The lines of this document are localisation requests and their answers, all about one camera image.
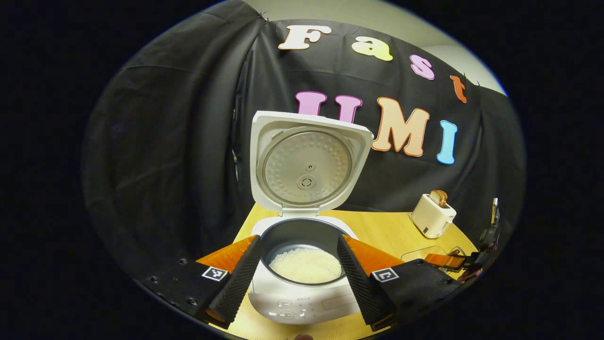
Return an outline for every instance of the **rice cooker lid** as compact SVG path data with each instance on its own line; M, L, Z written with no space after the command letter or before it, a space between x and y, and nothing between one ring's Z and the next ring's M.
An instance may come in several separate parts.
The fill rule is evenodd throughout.
M350 195L372 140L364 126L258 111L250 156L254 200L280 212L337 208Z

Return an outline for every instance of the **rice cooker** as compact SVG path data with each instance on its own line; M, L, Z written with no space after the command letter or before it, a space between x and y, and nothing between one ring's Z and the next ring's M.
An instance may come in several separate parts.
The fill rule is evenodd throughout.
M252 121L250 176L257 204L278 211L258 221L263 254L249 300L261 315L282 324L314 324L359 312L344 271L324 283L299 283L269 264L296 248L337 256L339 235L356 238L343 221L320 216L352 191L373 141L366 127L321 116L258 111Z

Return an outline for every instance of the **black inner pot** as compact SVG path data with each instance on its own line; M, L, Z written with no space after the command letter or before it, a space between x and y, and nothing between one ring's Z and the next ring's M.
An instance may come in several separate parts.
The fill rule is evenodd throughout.
M342 275L335 280L323 283L301 283L289 280L272 270L268 265L281 253L296 248L321 249L338 258L338 237L342 234L348 235L340 228L331 223L314 220L311 218L292 218L273 224L260 238L262 239L263 253L260 261L265 267L279 278L296 284L306 286L320 286L341 280L345 277L344 269Z

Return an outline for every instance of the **table surface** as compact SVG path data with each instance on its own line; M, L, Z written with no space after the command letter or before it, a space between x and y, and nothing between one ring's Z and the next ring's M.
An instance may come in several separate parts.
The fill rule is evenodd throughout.
M266 210L257 204L254 205L233 243L251 236L252 227L256 222L277 215L277 212ZM325 211L321 215L342 220L352 229L359 240L390 255L401 258L406 254L403 258L406 261L423 258L429 252L439 253L435 251L437 249L441 249L440 253L450 252L455 247L460 247L466 254L477 251L472 242L455 224L450 225L440 238L424 237L409 219L409 212ZM449 272L448 275L457 278L461 272ZM308 333L315 340L354 340L375 334L371 327L365 325L360 312L320 324L279 324L256 312L247 294L229 329L214 327L249 340L293 340L301 333Z

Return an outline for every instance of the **foam letter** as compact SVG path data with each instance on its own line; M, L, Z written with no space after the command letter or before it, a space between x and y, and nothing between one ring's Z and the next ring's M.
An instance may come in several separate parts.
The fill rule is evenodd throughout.
M385 61L391 61L392 56L390 55L390 46L381 40L370 38L366 36L356 37L356 41L352 44L352 49L366 56L374 56L378 59Z
M352 123L355 119L356 108L363 105L363 101L353 96L337 96L336 103L340 105L340 117L342 122Z
M290 25L287 28L289 34L285 42L279 44L280 50L305 50L310 47L309 44L304 42L306 38L310 42L317 42L321 37L321 32L325 34L332 32L332 29L328 26Z
M442 120L440 126L443 128L443 147L440 150L440 153L436 155L436 159L443 164L453 164L455 163L455 159L453 158L453 147L455 146L457 126L446 120Z
M463 90L466 89L465 85L461 83L461 80L458 76L451 76L451 79L453 80L453 86L455 87L455 94L457 95L457 98L459 98L462 103L467 103L467 98L463 95Z
M371 148L378 151L390 150L392 147L390 135L392 135L394 149L397 152L409 140L403 152L415 157L423 155L423 135L430 115L426 111L416 108L405 121L403 111L396 100L380 97L377 99L377 104L382 107L382 121L377 138L371 144Z
M432 65L429 61L415 54L412 54L409 58L412 62L411 68L416 74L428 80L434 79L434 72L432 72Z
M296 93L298 100L298 113L311 116L319 115L321 104L327 100L327 96L320 92L304 91Z

